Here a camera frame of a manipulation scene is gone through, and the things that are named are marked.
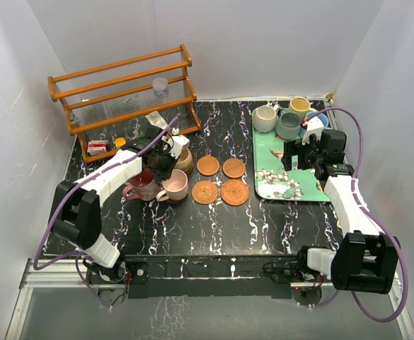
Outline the pale pink mug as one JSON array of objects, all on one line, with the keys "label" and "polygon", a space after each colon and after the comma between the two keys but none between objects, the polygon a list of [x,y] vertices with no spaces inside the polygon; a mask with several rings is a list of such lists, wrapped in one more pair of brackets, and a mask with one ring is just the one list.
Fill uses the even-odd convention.
[{"label": "pale pink mug", "polygon": [[156,194],[157,201],[179,201],[188,194],[188,177],[180,169],[172,170],[171,177],[161,183],[162,190]]}]

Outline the brown stoneware mug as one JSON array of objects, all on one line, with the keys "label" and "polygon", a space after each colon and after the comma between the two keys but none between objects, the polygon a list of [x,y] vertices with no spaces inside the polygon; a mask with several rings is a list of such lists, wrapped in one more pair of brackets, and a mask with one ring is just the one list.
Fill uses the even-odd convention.
[{"label": "brown stoneware mug", "polygon": [[186,174],[189,174],[192,171],[193,168],[193,158],[192,153],[189,148],[183,149],[183,151],[180,154],[180,157],[174,166],[174,169],[179,169],[181,171],[184,171]]}]

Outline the pink halloween mug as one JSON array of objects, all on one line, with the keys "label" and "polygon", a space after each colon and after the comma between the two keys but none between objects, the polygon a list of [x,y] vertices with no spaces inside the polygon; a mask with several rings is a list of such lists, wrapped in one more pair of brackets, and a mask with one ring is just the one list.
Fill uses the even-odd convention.
[{"label": "pink halloween mug", "polygon": [[127,200],[151,201],[155,199],[159,191],[159,184],[156,182],[155,175],[149,169],[145,169],[128,181],[128,184],[122,190],[122,196]]}]

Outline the green floral tray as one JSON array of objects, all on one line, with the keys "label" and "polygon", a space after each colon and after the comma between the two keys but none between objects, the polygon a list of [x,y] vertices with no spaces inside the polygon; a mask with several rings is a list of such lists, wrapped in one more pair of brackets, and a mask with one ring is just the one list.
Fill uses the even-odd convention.
[{"label": "green floral tray", "polygon": [[[299,135],[293,140],[300,140]],[[292,158],[292,170],[285,171],[281,162],[284,141],[277,135],[275,127],[266,133],[253,128],[253,163],[255,190],[268,200],[301,200],[328,202],[321,184],[312,169],[299,170],[298,158]]]}]

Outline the grey mug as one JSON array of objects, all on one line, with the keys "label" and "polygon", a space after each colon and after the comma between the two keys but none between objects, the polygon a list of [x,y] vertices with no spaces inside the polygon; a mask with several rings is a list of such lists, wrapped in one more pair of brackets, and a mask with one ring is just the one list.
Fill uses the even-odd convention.
[{"label": "grey mug", "polygon": [[275,129],[283,140],[293,140],[301,129],[301,118],[296,113],[281,112],[278,114]]}]

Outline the light wood coaster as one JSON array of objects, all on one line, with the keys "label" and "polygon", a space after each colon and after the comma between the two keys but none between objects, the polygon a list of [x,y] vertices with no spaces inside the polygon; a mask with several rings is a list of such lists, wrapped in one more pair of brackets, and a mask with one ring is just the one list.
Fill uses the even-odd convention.
[{"label": "light wood coaster", "polygon": [[246,165],[237,158],[227,159],[222,167],[224,175],[230,179],[239,179],[246,172]]},{"label": "light wood coaster", "polygon": [[205,155],[196,163],[198,172],[203,176],[212,176],[219,170],[220,163],[217,158],[211,155]]}]

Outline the woven rattan coaster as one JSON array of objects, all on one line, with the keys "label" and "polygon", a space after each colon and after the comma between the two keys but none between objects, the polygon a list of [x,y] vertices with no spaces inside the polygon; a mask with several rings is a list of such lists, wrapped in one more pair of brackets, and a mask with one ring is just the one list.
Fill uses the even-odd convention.
[{"label": "woven rattan coaster", "polygon": [[246,183],[232,179],[225,182],[220,189],[222,200],[232,206],[243,205],[249,198],[249,188]]},{"label": "woven rattan coaster", "polygon": [[202,205],[213,203],[218,197],[217,186],[210,181],[200,181],[192,187],[192,198]]}]

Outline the orange wooden shelf rack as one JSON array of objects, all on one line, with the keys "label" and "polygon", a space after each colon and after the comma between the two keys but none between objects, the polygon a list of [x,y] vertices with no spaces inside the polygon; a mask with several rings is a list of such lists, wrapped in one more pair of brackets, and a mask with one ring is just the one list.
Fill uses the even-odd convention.
[{"label": "orange wooden shelf rack", "polygon": [[[177,47],[124,59],[78,72],[47,78],[48,92],[60,102],[70,135],[78,138],[86,163],[106,159],[116,153],[87,154],[87,132],[148,115],[185,106],[180,121],[182,135],[198,132],[201,122],[195,112],[197,94],[188,74],[192,57],[187,47]],[[152,81],[168,80],[168,95],[154,94]]]}]

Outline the dark walnut coaster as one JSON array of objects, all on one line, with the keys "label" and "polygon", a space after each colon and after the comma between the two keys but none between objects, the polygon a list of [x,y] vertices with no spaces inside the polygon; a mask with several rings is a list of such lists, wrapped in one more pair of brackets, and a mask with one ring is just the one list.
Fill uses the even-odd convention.
[{"label": "dark walnut coaster", "polygon": [[186,198],[187,198],[187,196],[184,197],[183,199],[180,199],[180,200],[168,199],[168,200],[166,200],[166,202],[169,203],[169,204],[180,204],[180,203],[183,203],[186,200]]}]

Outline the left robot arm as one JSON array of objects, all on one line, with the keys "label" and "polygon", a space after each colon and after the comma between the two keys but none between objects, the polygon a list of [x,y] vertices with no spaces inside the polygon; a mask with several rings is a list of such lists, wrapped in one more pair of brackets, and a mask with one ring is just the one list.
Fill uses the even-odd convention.
[{"label": "left robot arm", "polygon": [[126,274],[121,251],[102,233],[104,202],[132,177],[148,170],[157,181],[169,179],[190,141],[174,130],[150,125],[144,135],[126,142],[112,159],[75,182],[55,189],[48,231],[70,243],[84,264],[103,280],[120,282]]}]

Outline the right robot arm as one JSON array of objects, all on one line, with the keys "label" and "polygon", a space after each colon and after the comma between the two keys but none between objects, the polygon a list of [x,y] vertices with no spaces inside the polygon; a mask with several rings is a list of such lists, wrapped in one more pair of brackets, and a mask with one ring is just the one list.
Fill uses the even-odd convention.
[{"label": "right robot arm", "polygon": [[295,270],[304,281],[321,274],[338,290],[387,294],[398,263],[396,243],[365,214],[354,169],[344,162],[346,142],[344,132],[327,129],[284,143],[285,170],[291,170],[292,157],[298,159],[299,169],[314,170],[344,234],[335,251],[303,246]]}]

